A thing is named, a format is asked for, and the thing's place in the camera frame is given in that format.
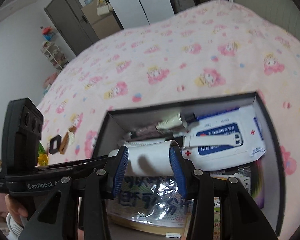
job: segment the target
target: blue label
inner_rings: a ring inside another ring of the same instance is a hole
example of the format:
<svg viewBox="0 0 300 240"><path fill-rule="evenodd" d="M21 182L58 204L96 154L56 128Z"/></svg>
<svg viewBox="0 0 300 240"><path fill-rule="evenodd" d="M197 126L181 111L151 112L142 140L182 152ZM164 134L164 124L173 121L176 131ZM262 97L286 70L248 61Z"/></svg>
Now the blue label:
<svg viewBox="0 0 300 240"><path fill-rule="evenodd" d="M227 124L224 126L219 126L219 127L213 128L213 129L198 132L197 136L200 136L202 134L205 134L205 135L225 134L225 135L227 135L227 134L231 134L231 133L235 133L235 132L240 133L238 125L236 123L230 123L230 124ZM241 140L242 140L242 142L238 146L241 146L243 144L242 135L241 135ZM201 147L198 147L198 151L199 151L200 155L207 155L210 153L221 152L221 151L231 149L231 148L234 148L234 146L231 146L231 145L201 146Z"/></svg>

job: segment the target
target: white package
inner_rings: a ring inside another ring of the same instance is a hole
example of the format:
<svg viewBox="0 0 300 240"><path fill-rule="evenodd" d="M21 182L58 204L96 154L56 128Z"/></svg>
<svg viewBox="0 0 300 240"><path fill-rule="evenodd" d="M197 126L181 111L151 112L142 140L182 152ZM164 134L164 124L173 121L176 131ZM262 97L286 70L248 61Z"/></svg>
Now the white package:
<svg viewBox="0 0 300 240"><path fill-rule="evenodd" d="M184 158L192 161L197 169L216 171L258 160L266 146L262 129L253 106L217 114L193 123L189 127L192 136L221 135L239 132L242 142L238 146L215 145L194 147L182 151Z"/></svg>

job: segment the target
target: finger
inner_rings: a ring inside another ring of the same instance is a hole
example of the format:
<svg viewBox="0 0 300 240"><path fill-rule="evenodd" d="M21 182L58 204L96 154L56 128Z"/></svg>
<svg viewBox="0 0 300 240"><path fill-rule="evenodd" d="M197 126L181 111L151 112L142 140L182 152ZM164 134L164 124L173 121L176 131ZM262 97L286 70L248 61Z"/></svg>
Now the finger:
<svg viewBox="0 0 300 240"><path fill-rule="evenodd" d="M5 200L6 200L7 209L11 217L16 223L22 226L20 215L23 217L28 217L28 211L24 208L24 206L19 201L17 201L10 195L6 195Z"/></svg>
<svg viewBox="0 0 300 240"><path fill-rule="evenodd" d="M11 197L11 195L6 195L6 205L9 212L12 211L13 213L23 217L28 216L27 209L18 200Z"/></svg>

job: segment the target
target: gray door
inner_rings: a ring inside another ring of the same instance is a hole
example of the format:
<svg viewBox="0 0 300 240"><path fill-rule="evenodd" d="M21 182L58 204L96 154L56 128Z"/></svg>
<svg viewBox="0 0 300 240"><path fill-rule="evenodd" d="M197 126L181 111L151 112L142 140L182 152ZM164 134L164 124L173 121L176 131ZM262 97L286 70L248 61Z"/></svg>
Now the gray door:
<svg viewBox="0 0 300 240"><path fill-rule="evenodd" d="M52 0L44 9L76 55L99 40L81 8L78 0Z"/></svg>

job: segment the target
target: pink blanket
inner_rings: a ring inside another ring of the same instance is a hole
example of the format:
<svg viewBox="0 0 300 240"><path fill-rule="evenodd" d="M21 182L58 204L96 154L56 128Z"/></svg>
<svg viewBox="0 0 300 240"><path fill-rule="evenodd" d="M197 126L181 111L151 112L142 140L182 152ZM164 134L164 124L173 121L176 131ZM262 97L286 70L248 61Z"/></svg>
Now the pink blanket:
<svg viewBox="0 0 300 240"><path fill-rule="evenodd" d="M281 144L288 239L300 224L300 42L240 5L214 0L83 51L38 106L42 144L74 125L74 144L49 162L89 158L107 110L256 90Z"/></svg>

